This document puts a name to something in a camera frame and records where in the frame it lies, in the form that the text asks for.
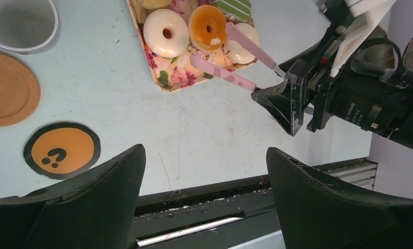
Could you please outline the pink handled metal tongs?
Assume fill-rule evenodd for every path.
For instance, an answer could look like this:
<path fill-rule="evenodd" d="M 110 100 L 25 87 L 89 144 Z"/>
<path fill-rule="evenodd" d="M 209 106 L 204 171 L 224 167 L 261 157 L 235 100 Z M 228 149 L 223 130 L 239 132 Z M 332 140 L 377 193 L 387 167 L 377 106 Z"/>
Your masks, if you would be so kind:
<path fill-rule="evenodd" d="M 227 40 L 224 43 L 224 52 L 233 62 L 247 64 L 257 59 L 279 77 L 285 77 L 285 71 L 259 46 L 259 35 L 254 27 L 246 23 L 229 22 L 225 26 L 225 32 Z M 258 89 L 252 81 L 206 61 L 198 53 L 190 56 L 190 63 L 200 71 L 222 78 L 247 90 L 256 91 Z"/>

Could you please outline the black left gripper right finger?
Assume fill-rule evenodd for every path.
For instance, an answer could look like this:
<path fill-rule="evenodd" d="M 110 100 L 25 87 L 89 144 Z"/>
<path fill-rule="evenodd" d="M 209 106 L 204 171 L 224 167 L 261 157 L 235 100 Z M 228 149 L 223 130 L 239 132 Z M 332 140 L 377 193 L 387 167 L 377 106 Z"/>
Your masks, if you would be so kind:
<path fill-rule="evenodd" d="M 413 199 L 386 195 L 266 153 L 286 248 L 413 248 Z"/>

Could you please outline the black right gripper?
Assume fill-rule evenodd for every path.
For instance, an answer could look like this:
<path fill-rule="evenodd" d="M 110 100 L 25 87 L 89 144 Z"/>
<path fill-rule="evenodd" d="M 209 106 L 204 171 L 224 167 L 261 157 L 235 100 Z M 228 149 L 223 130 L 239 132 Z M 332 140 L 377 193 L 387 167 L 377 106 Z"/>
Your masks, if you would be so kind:
<path fill-rule="evenodd" d="M 354 122 L 354 102 L 341 89 L 344 81 L 330 77 L 340 39 L 331 24 L 316 45 L 279 64 L 286 73 L 282 83 L 251 93 L 288 135 L 298 133 L 309 104 L 314 112 L 307 129 L 312 132 L 324 129 L 332 116 Z"/>

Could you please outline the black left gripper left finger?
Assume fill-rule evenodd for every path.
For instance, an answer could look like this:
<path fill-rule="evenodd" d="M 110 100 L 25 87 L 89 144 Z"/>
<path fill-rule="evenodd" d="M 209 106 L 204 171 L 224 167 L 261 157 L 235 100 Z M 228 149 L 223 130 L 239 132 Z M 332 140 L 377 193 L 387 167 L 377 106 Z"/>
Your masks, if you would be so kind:
<path fill-rule="evenodd" d="M 145 166 L 137 144 L 54 185 L 0 198 L 0 248 L 127 248 Z"/>

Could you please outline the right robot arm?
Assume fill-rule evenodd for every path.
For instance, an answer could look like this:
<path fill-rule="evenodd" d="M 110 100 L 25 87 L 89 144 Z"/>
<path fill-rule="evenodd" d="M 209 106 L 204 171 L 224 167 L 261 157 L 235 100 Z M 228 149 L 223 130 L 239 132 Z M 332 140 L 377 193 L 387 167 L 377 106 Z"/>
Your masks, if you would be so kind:
<path fill-rule="evenodd" d="M 324 129 L 335 116 L 413 149 L 413 72 L 401 61 L 389 68 L 360 59 L 377 46 L 400 57 L 398 46 L 384 37 L 367 38 L 331 76 L 340 42 L 341 35 L 329 26 L 317 44 L 280 64 L 286 72 L 282 83 L 255 90 L 252 99 L 291 136 L 300 130 L 306 108 L 312 105 L 307 125 L 311 132 Z"/>

